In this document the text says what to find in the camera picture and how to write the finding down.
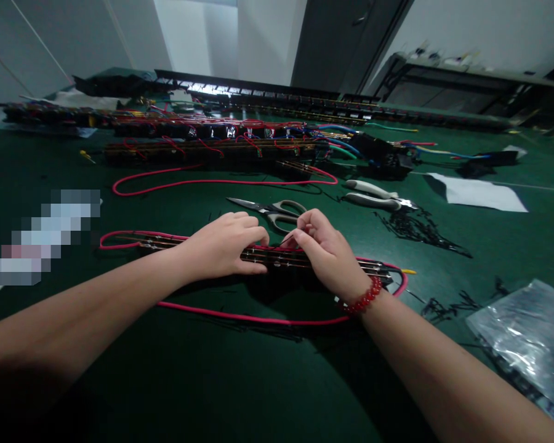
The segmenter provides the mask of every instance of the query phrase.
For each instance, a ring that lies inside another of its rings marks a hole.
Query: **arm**
[[[347,304],[371,280],[328,219],[313,209],[285,247],[301,246],[316,275]],[[554,421],[412,309],[382,291],[361,314],[373,341],[443,442],[554,442]]]
[[[0,322],[0,407],[39,415],[138,317],[191,282],[267,272],[240,260],[265,228],[229,213],[189,240],[74,286]]]

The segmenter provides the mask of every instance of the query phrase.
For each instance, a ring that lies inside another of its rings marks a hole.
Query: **clear plastic bag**
[[[539,280],[472,314],[468,326],[554,405],[554,288]]]

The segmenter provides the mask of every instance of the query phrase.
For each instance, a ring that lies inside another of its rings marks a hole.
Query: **left hand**
[[[259,219],[246,212],[228,212],[204,226],[176,249],[185,254],[189,280],[205,280],[232,274],[265,274],[261,263],[242,261],[244,248],[256,242],[269,245],[269,234]]]

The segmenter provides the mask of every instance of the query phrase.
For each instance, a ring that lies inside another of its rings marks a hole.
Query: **green wire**
[[[418,132],[419,131],[418,129],[394,128],[392,126],[380,125],[379,123],[365,123],[365,126],[377,126],[377,127],[382,128],[382,129],[397,130],[397,131],[401,131],[401,132]]]
[[[347,157],[353,159],[353,160],[357,160],[357,157],[354,155],[354,154],[351,154],[349,151],[339,147],[339,146],[335,146],[335,145],[330,145],[331,149],[332,150],[335,150],[335,151],[338,151],[340,153],[343,153],[344,155],[346,155]]]

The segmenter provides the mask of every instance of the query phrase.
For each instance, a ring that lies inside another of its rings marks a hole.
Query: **bracelet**
[[[359,300],[354,302],[352,305],[347,305],[342,300],[339,299],[339,308],[345,311],[347,314],[357,314],[365,311],[368,304],[375,300],[375,297],[382,290],[382,281],[378,276],[369,276],[371,278],[371,286],[366,291],[365,295]]]

